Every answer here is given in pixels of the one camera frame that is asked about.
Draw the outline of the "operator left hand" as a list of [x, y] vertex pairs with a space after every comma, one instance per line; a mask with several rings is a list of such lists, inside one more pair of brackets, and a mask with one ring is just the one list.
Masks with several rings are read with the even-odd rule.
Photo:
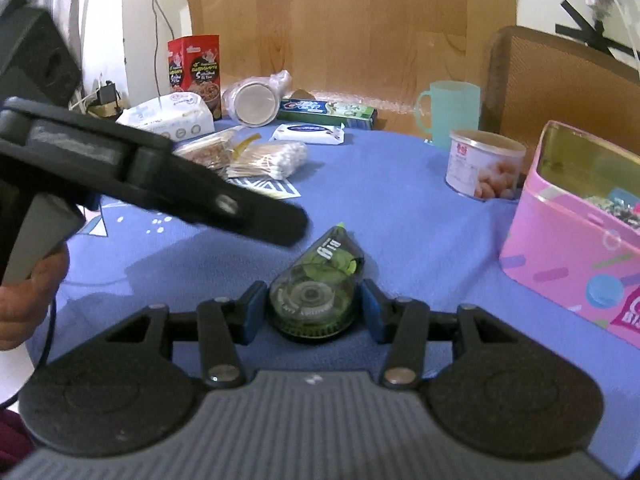
[[67, 245], [61, 244], [36, 264], [27, 280], [1, 287], [2, 351], [17, 348], [35, 333], [69, 268], [70, 253]]

